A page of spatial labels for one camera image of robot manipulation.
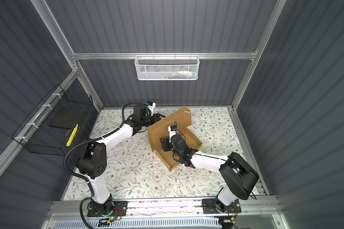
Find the brown cardboard box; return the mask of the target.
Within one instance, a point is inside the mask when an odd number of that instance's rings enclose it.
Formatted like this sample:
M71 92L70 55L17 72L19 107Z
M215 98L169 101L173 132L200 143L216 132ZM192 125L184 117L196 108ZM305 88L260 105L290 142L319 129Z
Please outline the brown cardboard box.
M168 171L172 171L180 163L173 159L171 151L162 149L160 139L170 138L169 127L173 125L177 125L177 128L183 133L182 138L186 139L186 144L190 148L199 149L202 145L202 141L188 129L192 125L192 114L191 110L185 106L150 126L148 139L152 152L161 159Z

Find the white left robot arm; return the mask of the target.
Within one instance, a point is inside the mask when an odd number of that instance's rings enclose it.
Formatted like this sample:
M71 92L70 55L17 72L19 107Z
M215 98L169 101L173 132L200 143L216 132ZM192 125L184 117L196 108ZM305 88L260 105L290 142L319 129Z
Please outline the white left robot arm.
M104 176L107 168L107 151L121 141L137 134L142 127L150 127L164 117L164 115L156 113L140 120L125 121L121 127L100 138L93 139L84 147L85 151L78 159L76 167L86 178L93 202L104 205L111 201L111 194L107 189Z

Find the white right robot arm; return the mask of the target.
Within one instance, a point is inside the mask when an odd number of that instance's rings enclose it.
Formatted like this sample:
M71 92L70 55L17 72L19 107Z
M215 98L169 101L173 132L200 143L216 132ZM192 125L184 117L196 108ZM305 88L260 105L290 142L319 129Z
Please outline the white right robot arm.
M206 169L219 172L225 186L214 198L215 208L226 212L238 200L247 200L259 180L259 175L238 153L228 156L214 156L190 148L180 134L160 139L163 150L171 151L172 158L178 163L193 169Z

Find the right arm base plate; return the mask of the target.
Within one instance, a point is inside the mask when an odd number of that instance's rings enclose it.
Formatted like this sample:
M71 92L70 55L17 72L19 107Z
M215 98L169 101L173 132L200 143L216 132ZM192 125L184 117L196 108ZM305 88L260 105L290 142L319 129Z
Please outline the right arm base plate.
M217 198L204 198L201 201L204 214L220 214L220 213L241 213L241 206L239 200L236 199L229 205L224 205Z

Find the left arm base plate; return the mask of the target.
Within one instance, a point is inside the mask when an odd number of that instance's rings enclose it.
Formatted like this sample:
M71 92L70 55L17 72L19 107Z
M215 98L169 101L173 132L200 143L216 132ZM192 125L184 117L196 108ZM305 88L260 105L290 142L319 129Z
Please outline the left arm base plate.
M109 201L98 204L91 200L87 206L87 217L123 217L128 209L127 201Z

